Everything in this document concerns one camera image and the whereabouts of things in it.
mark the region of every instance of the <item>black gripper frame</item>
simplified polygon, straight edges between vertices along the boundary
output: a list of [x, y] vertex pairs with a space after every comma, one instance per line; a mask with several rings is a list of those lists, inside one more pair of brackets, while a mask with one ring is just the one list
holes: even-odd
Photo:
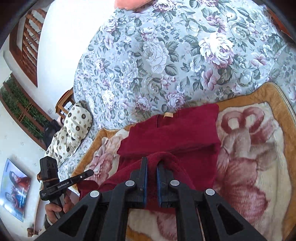
[[130, 208], [145, 208], [147, 199], [147, 158], [134, 170], [129, 182], [113, 190], [93, 190], [64, 214], [36, 241], [124, 241]]
[[175, 208], [178, 241], [267, 241], [214, 190], [200, 192], [157, 167], [160, 207]]

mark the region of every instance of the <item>red cloth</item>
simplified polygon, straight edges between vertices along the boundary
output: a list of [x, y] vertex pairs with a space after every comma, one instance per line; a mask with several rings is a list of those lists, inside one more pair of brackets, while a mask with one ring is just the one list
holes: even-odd
[[[165, 168], [173, 171], [176, 179], [190, 188], [200, 191], [211, 188], [221, 145], [216, 131], [218, 111], [216, 104], [207, 104], [181, 109], [172, 118], [157, 115], [136, 124], [130, 129], [129, 136], [121, 141], [117, 151], [120, 155], [117, 172], [99, 190], [112, 190], [117, 184], [128, 180], [131, 172], [140, 168], [143, 156], [148, 157], [149, 210], [160, 211], [156, 167], [161, 160], [165, 162]], [[78, 188], [84, 195], [96, 189], [93, 183], [85, 181]]]

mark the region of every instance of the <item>clothing label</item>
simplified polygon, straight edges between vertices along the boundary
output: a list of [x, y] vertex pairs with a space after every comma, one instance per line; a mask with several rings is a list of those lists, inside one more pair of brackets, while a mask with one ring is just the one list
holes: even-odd
[[171, 113], [171, 112], [166, 112], [165, 114], [164, 114], [164, 116], [163, 116], [163, 118], [164, 117], [174, 117], [174, 114], [173, 113]]

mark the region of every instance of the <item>floral bedspread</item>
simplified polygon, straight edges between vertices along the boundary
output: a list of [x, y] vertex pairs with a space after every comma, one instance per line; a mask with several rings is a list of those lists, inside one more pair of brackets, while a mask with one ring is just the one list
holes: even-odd
[[249, 94], [266, 81], [280, 82], [295, 103], [290, 49], [251, 0], [155, 0], [137, 11], [115, 10], [77, 67], [75, 99], [85, 101], [93, 126], [60, 178], [71, 175], [102, 127]]

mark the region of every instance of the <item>handheld device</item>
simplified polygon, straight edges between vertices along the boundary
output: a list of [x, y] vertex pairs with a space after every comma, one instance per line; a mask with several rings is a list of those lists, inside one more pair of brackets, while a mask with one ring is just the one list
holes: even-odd
[[[41, 178], [44, 189], [40, 191], [40, 198], [43, 201], [50, 201], [55, 203], [63, 209], [65, 204], [64, 197], [67, 189], [70, 186], [92, 176], [93, 170], [87, 170], [77, 176], [68, 178], [62, 182], [59, 181], [57, 161], [49, 156], [40, 159]], [[57, 219], [60, 219], [64, 215], [62, 210], [59, 213], [55, 213]]]

